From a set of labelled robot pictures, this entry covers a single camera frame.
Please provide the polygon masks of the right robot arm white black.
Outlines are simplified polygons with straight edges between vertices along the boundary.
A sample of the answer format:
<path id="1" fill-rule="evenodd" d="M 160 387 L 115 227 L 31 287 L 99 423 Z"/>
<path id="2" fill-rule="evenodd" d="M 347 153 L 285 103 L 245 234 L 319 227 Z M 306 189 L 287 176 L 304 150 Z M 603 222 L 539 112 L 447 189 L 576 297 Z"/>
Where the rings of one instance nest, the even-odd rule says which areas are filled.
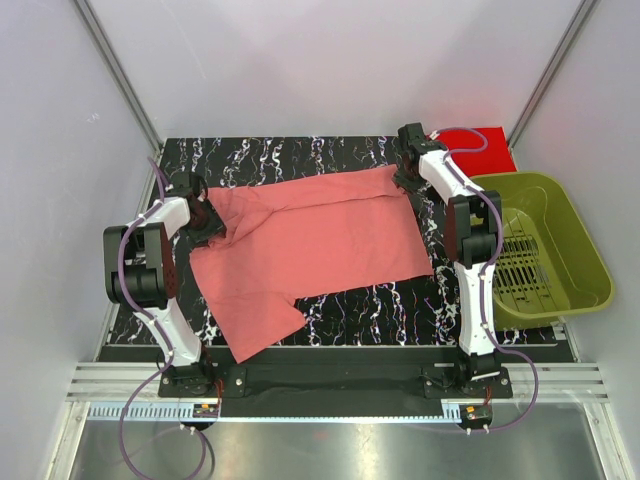
<path id="1" fill-rule="evenodd" d="M 456 165 L 454 151 L 420 123 L 398 129 L 402 165 L 394 183 L 407 192 L 425 182 L 446 206 L 443 243 L 460 289 L 461 328 L 452 384 L 476 396 L 500 374 L 496 358 L 492 281 L 502 248 L 501 197 L 486 192 Z"/>

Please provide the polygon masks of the pink t shirt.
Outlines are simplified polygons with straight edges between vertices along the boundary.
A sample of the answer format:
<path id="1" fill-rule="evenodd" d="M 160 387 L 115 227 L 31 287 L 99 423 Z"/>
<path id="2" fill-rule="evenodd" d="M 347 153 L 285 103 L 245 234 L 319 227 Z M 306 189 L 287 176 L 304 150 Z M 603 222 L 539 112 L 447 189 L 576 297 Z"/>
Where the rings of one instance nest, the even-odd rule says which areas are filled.
<path id="1" fill-rule="evenodd" d="M 296 300 L 433 272 L 394 165 L 212 188 L 226 232 L 190 254 L 236 362 L 302 329 Z"/>

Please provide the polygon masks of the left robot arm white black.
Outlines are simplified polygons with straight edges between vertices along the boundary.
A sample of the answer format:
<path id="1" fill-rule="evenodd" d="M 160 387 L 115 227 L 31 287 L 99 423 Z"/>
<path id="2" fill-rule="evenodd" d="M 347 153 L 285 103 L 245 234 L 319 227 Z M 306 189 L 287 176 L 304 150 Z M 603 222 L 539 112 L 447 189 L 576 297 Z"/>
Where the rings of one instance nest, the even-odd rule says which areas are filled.
<path id="1" fill-rule="evenodd" d="M 157 175 L 159 198 L 127 225 L 103 233 L 105 289 L 109 300 L 129 308 L 161 348 L 163 397 L 196 397 L 215 388 L 216 372 L 203 342 L 177 301 L 179 278 L 172 239 L 186 235 L 194 247 L 226 233 L 208 198 L 203 177 L 179 172 Z"/>

